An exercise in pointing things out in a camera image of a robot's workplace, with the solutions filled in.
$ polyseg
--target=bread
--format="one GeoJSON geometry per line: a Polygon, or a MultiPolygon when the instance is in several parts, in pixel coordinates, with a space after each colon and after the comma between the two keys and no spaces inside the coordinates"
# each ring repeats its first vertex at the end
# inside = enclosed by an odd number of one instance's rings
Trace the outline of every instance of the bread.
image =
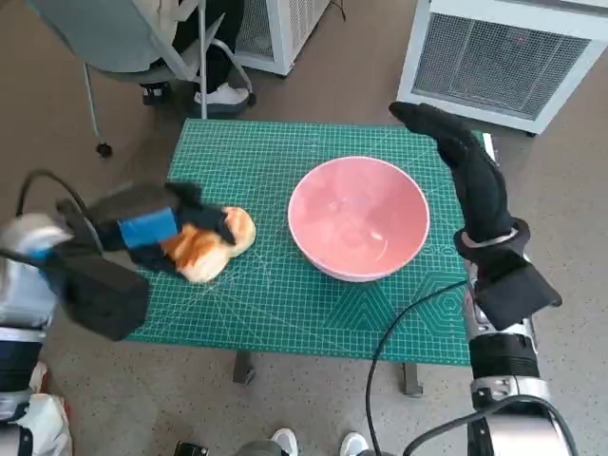
{"type": "Polygon", "coordinates": [[[200,230],[190,223],[184,224],[178,235],[161,242],[178,272],[191,282],[213,280],[230,258],[242,254],[256,240],[256,226],[247,212],[240,207],[224,207],[222,211],[236,245],[228,244],[215,231],[200,230]]]}
{"type": "Polygon", "coordinates": [[[228,245],[216,232],[199,230],[190,223],[177,236],[161,242],[161,247],[191,282],[213,280],[230,260],[228,245]]]}
{"type": "Polygon", "coordinates": [[[256,240],[256,226],[250,215],[240,207],[224,207],[226,225],[235,237],[236,245],[229,245],[231,258],[238,257],[245,252],[256,240]]]}

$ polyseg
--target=black cable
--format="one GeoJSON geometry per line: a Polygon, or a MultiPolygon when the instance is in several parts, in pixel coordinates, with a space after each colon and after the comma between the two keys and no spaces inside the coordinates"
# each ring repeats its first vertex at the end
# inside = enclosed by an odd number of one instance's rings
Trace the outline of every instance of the black cable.
{"type": "Polygon", "coordinates": [[[371,442],[373,443],[373,450],[375,451],[376,456],[381,456],[382,451],[380,450],[380,445],[378,444],[378,438],[376,437],[376,431],[373,428],[373,421],[371,419],[370,396],[371,396],[371,382],[373,381],[373,375],[375,374],[376,365],[378,364],[378,360],[380,359],[382,350],[384,349],[385,345],[387,345],[387,342],[389,341],[389,338],[392,335],[392,332],[395,330],[395,328],[397,327],[399,322],[403,319],[404,316],[406,316],[406,314],[408,312],[412,311],[413,309],[418,307],[423,302],[426,302],[435,296],[441,295],[441,294],[448,292],[450,290],[453,290],[455,288],[462,287],[465,284],[466,284],[466,280],[461,280],[460,282],[452,283],[451,285],[448,285],[431,294],[427,294],[425,297],[418,299],[413,304],[410,304],[401,313],[399,313],[399,315],[397,315],[397,317],[390,324],[389,328],[387,329],[387,331],[384,333],[384,336],[380,340],[380,343],[378,344],[378,348],[376,349],[376,352],[373,354],[373,358],[371,360],[370,373],[368,375],[368,384],[365,386],[365,413],[368,417],[368,426],[370,427],[371,442]]]}
{"type": "Polygon", "coordinates": [[[342,19],[344,20],[344,22],[346,22],[346,12],[344,11],[344,0],[340,0],[339,5],[334,0],[332,0],[330,3],[340,9],[340,11],[342,12],[342,19]]]}
{"type": "Polygon", "coordinates": [[[31,170],[28,173],[28,175],[26,176],[26,179],[23,181],[23,184],[21,185],[21,191],[19,192],[19,199],[17,200],[17,209],[15,211],[15,215],[17,217],[23,216],[23,209],[26,204],[26,196],[28,195],[29,188],[31,187],[31,185],[37,178],[41,178],[41,177],[46,177],[46,178],[49,178],[49,179],[59,183],[74,198],[74,201],[78,205],[78,208],[81,210],[81,212],[85,215],[88,214],[88,210],[86,209],[85,202],[83,201],[82,198],[80,198],[80,195],[78,195],[78,192],[76,192],[76,190],[74,190],[74,188],[69,183],[67,183],[65,180],[61,179],[54,173],[48,171],[47,169],[41,168],[41,169],[31,170]]]}
{"type": "Polygon", "coordinates": [[[540,397],[530,396],[528,394],[517,394],[514,396],[509,396],[506,399],[502,399],[498,402],[495,402],[494,404],[491,404],[490,406],[482,408],[482,409],[476,411],[475,413],[471,413],[467,416],[457,418],[455,420],[452,420],[452,421],[445,423],[443,425],[440,425],[438,427],[434,427],[433,429],[428,430],[424,434],[416,437],[406,447],[406,449],[403,452],[403,456],[411,456],[413,451],[417,447],[419,447],[421,444],[429,441],[430,439],[437,437],[438,435],[443,434],[444,432],[448,432],[449,430],[453,430],[453,429],[458,428],[463,425],[468,425],[469,423],[472,423],[477,420],[481,420],[481,419],[487,417],[488,415],[491,415],[492,413],[496,413],[498,410],[503,409],[516,402],[532,402],[534,404],[539,404],[539,405],[543,406],[547,411],[549,411],[555,417],[556,421],[560,425],[561,433],[563,434],[563,438],[565,439],[566,444],[568,445],[568,450],[570,451],[571,456],[578,456],[579,453],[577,451],[577,445],[574,442],[574,437],[572,435],[572,432],[570,431],[570,428],[568,427],[568,425],[566,424],[565,420],[560,415],[558,410],[550,402],[548,402],[540,397]]]}

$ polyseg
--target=table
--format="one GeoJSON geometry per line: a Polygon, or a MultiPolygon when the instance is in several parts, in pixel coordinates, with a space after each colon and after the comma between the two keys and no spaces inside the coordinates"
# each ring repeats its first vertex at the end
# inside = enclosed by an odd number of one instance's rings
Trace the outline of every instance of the table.
{"type": "MultiPolygon", "coordinates": [[[[251,378],[251,352],[371,358],[391,320],[411,301],[466,277],[453,245],[463,226],[451,177],[433,140],[404,127],[189,120],[168,179],[202,185],[203,198],[244,207],[257,239],[209,284],[146,271],[151,299],[131,339],[237,350],[236,379],[251,378]],[[430,230],[421,253],[376,282],[322,274],[293,243],[287,204],[295,185],[327,160],[366,155],[392,162],[424,191],[430,230]]],[[[467,365],[463,291],[432,299],[406,316],[383,359],[404,364],[410,393],[415,364],[467,365]]]]}

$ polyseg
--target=blue tape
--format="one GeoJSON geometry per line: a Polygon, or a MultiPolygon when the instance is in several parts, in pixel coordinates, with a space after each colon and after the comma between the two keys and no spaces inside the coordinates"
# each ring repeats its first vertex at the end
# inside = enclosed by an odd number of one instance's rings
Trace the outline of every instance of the blue tape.
{"type": "Polygon", "coordinates": [[[118,224],[128,249],[161,242],[178,233],[178,225],[170,208],[119,221],[118,224]]]}

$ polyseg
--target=black pants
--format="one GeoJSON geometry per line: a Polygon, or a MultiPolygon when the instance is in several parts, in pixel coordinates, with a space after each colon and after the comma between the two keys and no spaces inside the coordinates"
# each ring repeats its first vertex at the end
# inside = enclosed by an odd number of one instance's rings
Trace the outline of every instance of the black pants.
{"type": "MultiPolygon", "coordinates": [[[[233,52],[237,45],[237,36],[243,22],[244,0],[207,0],[205,9],[205,27],[209,28],[225,13],[218,28],[216,38],[223,41],[233,52]]],[[[199,39],[199,12],[195,10],[185,22],[178,23],[178,31],[173,39],[173,48],[179,53],[184,52],[199,39]]],[[[165,65],[163,59],[154,62],[150,67],[165,65]]],[[[215,46],[207,50],[207,93],[214,92],[228,80],[232,63],[226,54],[215,46]]],[[[161,85],[148,84],[143,87],[155,88],[161,85]]]]}

